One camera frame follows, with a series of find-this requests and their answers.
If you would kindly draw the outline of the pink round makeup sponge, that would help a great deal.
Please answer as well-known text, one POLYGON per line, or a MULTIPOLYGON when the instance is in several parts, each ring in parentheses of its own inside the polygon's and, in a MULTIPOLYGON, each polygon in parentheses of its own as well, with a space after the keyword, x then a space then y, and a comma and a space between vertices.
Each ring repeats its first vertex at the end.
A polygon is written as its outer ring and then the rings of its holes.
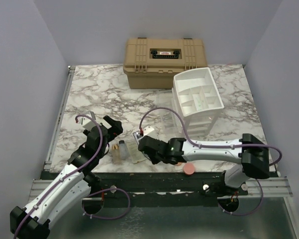
POLYGON ((192 163, 184 164, 182 169, 183 169, 183 173, 186 175, 192 175, 196 171, 195 166, 192 163))

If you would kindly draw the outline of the white plastic drawer organizer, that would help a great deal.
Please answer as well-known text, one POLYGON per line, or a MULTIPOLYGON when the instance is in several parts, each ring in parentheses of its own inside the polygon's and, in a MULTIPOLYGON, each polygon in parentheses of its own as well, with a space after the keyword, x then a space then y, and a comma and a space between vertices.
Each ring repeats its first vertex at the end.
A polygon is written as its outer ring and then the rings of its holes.
POLYGON ((172 108, 182 118, 190 137, 207 136, 224 109, 208 67, 178 73, 173 78, 172 108))

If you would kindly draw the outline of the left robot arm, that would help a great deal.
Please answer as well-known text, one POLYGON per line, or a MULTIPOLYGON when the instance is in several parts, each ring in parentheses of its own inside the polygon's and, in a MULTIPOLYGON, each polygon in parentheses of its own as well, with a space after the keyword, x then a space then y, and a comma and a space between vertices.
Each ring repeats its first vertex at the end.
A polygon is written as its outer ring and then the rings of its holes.
POLYGON ((82 115, 86 142, 71 154, 57 177, 35 199, 10 213, 10 231, 16 239, 46 239, 56 222, 77 202, 100 191, 98 177, 92 170, 106 154, 109 142, 123 133, 122 123, 103 118, 110 128, 82 115))

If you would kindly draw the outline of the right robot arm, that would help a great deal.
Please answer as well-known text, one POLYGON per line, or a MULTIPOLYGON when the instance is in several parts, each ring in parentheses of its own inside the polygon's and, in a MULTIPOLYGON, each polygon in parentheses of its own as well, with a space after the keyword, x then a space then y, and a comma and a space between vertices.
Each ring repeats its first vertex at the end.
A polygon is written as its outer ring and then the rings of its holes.
POLYGON ((254 135, 228 141, 193 141, 171 138, 168 142, 145 135, 138 139, 138 150, 152 164, 163 162, 176 165, 197 160, 224 161, 235 165, 225 170, 219 189, 230 195, 246 180, 270 177, 269 150, 254 135))

